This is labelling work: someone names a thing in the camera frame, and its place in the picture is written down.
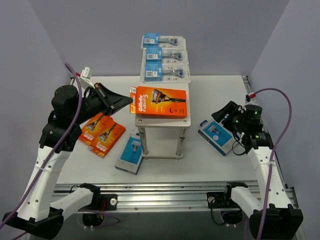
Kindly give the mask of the orange fusion5 razor box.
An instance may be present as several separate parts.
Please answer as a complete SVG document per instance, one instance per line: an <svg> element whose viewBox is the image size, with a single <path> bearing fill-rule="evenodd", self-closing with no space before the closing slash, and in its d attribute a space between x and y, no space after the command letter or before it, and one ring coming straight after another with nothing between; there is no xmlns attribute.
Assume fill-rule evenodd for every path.
<svg viewBox="0 0 320 240"><path fill-rule="evenodd" d="M81 142L90 145L95 137L97 137L102 131L105 125L112 120L112 117L106 116L103 113L97 114L84 124L84 126L81 128L82 134L78 139Z"/></svg>
<svg viewBox="0 0 320 240"><path fill-rule="evenodd" d="M130 88L130 97L129 111L137 116L182 119L188 115L185 90L138 86Z"/></svg>
<svg viewBox="0 0 320 240"><path fill-rule="evenodd" d="M108 121L90 143L89 151L104 158L125 131L126 128L123 125L113 120Z"/></svg>

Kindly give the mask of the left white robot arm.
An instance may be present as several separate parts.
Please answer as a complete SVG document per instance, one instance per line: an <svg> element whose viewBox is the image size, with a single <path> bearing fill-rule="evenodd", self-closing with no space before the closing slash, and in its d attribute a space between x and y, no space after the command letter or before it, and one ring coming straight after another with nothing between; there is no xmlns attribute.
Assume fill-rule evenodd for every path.
<svg viewBox="0 0 320 240"><path fill-rule="evenodd" d="M99 209L102 204L100 188L83 183L66 197L52 202L52 194L62 168L74 150L82 130L80 125L97 114L112 116L133 102L101 83L86 89L64 85L55 90L48 123L42 130L36 163L17 207L7 212L1 226L23 230L29 234L53 239L64 221L73 213L88 208Z"/></svg>

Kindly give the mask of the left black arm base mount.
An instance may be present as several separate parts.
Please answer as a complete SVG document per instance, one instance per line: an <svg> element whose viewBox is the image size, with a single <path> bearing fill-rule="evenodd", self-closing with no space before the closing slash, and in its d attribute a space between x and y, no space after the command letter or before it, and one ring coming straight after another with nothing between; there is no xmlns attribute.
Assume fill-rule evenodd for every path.
<svg viewBox="0 0 320 240"><path fill-rule="evenodd" d="M114 193L101 194L92 200L91 210L95 211L115 211L118 204L118 195Z"/></svg>

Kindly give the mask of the white two-tier shelf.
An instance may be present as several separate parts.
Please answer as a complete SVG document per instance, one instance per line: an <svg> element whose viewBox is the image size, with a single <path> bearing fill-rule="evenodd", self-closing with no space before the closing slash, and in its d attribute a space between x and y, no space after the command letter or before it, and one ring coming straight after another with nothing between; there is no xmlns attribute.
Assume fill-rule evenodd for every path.
<svg viewBox="0 0 320 240"><path fill-rule="evenodd" d="M142 156L146 159L161 158L161 159L181 159L183 157L183 141L185 132L191 126L191 111L190 111L190 94L189 83L167 83L167 82L143 82L141 80L142 67L145 64L141 63L140 80L138 86L155 87L164 89L184 90L186 91L187 102L187 117L185 118L155 118L147 116L135 115L135 126L138 128L140 139L142 142ZM179 130L177 143L172 143L171 146L169 137L161 139L158 135L153 138L154 147L151 147L151 141L147 139L147 129L159 128L160 130Z"/></svg>

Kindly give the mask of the blue Harry's box right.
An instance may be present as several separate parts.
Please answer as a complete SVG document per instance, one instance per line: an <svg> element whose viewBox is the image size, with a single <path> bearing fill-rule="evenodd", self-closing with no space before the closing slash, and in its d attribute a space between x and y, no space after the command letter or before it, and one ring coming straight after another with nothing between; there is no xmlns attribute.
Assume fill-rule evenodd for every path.
<svg viewBox="0 0 320 240"><path fill-rule="evenodd" d="M233 134L213 118L201 122L198 133L223 156L237 144Z"/></svg>

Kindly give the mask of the clear blue-card razor blister pack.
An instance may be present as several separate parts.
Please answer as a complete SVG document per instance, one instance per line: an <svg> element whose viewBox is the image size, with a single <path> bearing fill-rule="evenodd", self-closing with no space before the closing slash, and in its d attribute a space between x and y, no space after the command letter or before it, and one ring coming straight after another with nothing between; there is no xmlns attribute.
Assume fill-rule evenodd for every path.
<svg viewBox="0 0 320 240"><path fill-rule="evenodd" d="M140 79L144 83L190 83L188 65L146 63L141 68Z"/></svg>

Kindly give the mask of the Gillette SkinGuard blister pack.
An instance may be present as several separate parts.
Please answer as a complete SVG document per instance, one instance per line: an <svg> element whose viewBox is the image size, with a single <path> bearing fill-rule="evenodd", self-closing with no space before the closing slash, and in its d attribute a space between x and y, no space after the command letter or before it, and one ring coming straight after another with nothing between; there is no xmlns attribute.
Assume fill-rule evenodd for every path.
<svg viewBox="0 0 320 240"><path fill-rule="evenodd" d="M188 65L186 50L163 49L161 47L146 47L142 54L142 63L162 63L173 65Z"/></svg>

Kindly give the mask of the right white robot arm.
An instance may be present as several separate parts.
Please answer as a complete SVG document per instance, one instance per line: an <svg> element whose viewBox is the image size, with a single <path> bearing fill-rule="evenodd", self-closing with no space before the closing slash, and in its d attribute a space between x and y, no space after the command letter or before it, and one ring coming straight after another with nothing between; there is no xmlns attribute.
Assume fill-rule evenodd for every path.
<svg viewBox="0 0 320 240"><path fill-rule="evenodd" d="M244 147L258 183L257 199L244 182L228 182L222 193L227 206L237 205L248 217L249 230L256 240L291 240L303 222L303 213L295 208L282 183L275 161L276 146L263 130L262 107L244 106L230 101L212 117L230 131Z"/></svg>

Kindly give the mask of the blue harry's box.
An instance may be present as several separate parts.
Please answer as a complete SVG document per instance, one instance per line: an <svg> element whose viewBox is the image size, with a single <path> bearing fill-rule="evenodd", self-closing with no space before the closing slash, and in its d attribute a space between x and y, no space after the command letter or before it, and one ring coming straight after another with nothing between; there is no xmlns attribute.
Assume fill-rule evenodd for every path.
<svg viewBox="0 0 320 240"><path fill-rule="evenodd" d="M233 134L213 118L201 122L198 133L223 156L237 144Z"/></svg>
<svg viewBox="0 0 320 240"><path fill-rule="evenodd" d="M114 167L118 170L137 175L142 163L143 146L140 135L130 134Z"/></svg>

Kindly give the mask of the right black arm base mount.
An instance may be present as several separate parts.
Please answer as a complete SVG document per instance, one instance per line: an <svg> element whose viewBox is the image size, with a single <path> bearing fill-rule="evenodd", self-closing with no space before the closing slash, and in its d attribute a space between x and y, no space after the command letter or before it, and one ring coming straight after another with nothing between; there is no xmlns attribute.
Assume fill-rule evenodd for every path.
<svg viewBox="0 0 320 240"><path fill-rule="evenodd" d="M237 209L239 206L231 200L230 197L220 192L207 192L207 206L209 209Z"/></svg>

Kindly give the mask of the aluminium mounting rail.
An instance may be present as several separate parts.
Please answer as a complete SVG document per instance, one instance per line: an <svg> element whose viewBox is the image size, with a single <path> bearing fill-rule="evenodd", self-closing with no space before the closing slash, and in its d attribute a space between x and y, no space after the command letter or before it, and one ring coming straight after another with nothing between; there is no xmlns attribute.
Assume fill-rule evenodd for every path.
<svg viewBox="0 0 320 240"><path fill-rule="evenodd" d="M116 213L208 212L207 193L223 192L224 182L96 184L116 194Z"/></svg>

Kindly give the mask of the blue Harry's box front left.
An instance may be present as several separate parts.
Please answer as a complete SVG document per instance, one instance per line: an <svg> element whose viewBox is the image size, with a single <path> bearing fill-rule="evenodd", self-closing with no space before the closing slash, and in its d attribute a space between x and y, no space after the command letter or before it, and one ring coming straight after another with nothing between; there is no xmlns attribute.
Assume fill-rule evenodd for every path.
<svg viewBox="0 0 320 240"><path fill-rule="evenodd" d="M130 134L114 167L118 170L137 175L142 163L143 146L140 135Z"/></svg>

